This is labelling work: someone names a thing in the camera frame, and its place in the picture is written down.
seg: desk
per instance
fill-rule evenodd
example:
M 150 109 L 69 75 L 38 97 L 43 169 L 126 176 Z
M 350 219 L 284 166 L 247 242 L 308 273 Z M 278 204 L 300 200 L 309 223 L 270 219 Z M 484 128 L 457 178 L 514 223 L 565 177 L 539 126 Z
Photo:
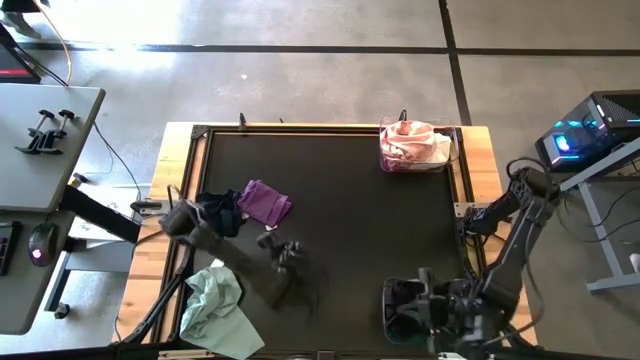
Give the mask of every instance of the desk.
M 158 157 L 158 164 L 154 175 L 151 197 L 154 199 L 166 199 L 166 186 L 169 184 L 180 185 L 183 182 L 184 169 L 187 164 L 187 154 L 190 146 L 190 135 L 194 123 L 168 123 L 165 129 L 163 143 Z M 309 126 L 311 124 L 250 124 L 259 126 Z M 314 126 L 331 126 L 330 124 L 313 124 Z M 349 125 L 351 127 L 376 127 L 377 125 Z M 500 179 L 495 164 L 489 131 L 486 127 L 463 127 L 462 133 L 465 143 L 465 157 L 471 178 L 474 201 L 479 203 L 491 202 L 502 194 Z M 192 163 L 199 164 L 203 161 L 204 142 L 196 143 L 196 151 Z M 466 201 L 462 181 L 460 179 L 459 164 L 454 164 L 456 177 L 456 189 L 458 199 Z M 189 186 L 189 198 L 196 195 L 196 184 L 200 177 L 199 166 L 194 167 L 190 179 L 185 179 Z M 148 221 L 143 226 L 140 236 L 146 236 L 155 232 L 159 226 L 155 221 Z M 501 226 L 498 234 L 508 235 L 508 227 Z M 492 262 L 497 257 L 502 243 L 496 239 L 490 239 L 485 245 L 487 262 Z M 142 244 L 136 249 L 134 259 L 129 272 L 125 294 L 119 313 L 118 329 L 121 334 L 129 334 L 148 312 L 156 300 L 162 282 L 165 260 L 169 249 L 169 239 L 166 236 L 158 236 L 155 239 Z M 175 296 L 167 307 L 167 312 L 162 320 L 160 339 L 164 341 L 169 335 L 175 309 Z M 521 301 L 513 324 L 516 327 L 525 325 L 531 320 L 526 294 L 522 293 Z M 523 336 L 535 343 L 534 331 L 527 331 Z
M 23 225 L 8 273 L 0 277 L 2 334 L 24 334 L 29 330 L 56 266 L 54 261 L 39 268 L 29 259 L 28 238 L 40 222 L 58 226 L 53 256 L 56 260 L 75 216 L 130 242 L 138 236 L 136 223 L 67 185 L 104 96 L 105 91 L 99 88 L 0 84 L 0 218 Z M 41 109 L 55 116 L 42 124 L 42 132 L 62 124 L 58 114 L 61 110 L 75 115 L 64 127 L 67 135 L 53 144 L 62 154 L 24 154 L 14 148 L 30 142 L 27 128 L 36 127 Z M 59 300 L 58 287 L 52 293 L 53 299 Z M 57 301 L 49 301 L 46 310 L 55 311 L 56 307 Z

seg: table leg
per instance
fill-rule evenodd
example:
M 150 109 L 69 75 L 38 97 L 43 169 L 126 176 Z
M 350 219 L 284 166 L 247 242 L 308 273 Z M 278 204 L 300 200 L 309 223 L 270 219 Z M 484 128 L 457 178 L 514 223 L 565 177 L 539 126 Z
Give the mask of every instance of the table leg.
M 73 211 L 84 220 L 130 243 L 135 244 L 138 241 L 139 224 L 93 200 L 73 186 L 67 185 L 59 209 Z
M 67 262 L 69 261 L 69 257 L 70 254 L 68 252 L 65 252 L 64 258 L 62 259 L 62 265 L 60 266 L 60 271 L 54 279 L 51 294 L 49 294 L 49 298 L 44 305 L 44 311 L 54 312 L 58 309 L 58 304 L 60 303 L 60 299 L 62 298 L 62 293 L 64 292 L 64 288 L 67 285 L 67 280 L 69 280 L 69 274 L 71 274 L 71 270 L 67 270 Z

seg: purple cloth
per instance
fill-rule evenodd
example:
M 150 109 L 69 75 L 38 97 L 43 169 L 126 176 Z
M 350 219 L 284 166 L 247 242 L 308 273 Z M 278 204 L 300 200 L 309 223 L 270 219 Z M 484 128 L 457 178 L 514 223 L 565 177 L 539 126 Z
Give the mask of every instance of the purple cloth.
M 244 213 L 256 221 L 275 227 L 291 208 L 289 197 L 281 195 L 262 180 L 251 180 L 238 200 Z

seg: computer tower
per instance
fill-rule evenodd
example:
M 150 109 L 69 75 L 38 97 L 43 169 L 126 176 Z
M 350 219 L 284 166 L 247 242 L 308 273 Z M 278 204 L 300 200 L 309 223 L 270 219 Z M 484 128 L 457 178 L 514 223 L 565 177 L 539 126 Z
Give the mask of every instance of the computer tower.
M 640 135 L 640 90 L 594 91 L 535 147 L 552 172 L 578 172 Z

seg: keyboard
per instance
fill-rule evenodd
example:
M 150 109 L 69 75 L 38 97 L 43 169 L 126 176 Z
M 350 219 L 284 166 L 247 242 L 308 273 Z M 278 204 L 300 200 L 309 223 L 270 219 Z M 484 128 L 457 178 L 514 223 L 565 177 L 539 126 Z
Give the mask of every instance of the keyboard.
M 0 276 L 9 271 L 13 250 L 18 242 L 19 227 L 20 223 L 17 221 L 0 222 Z

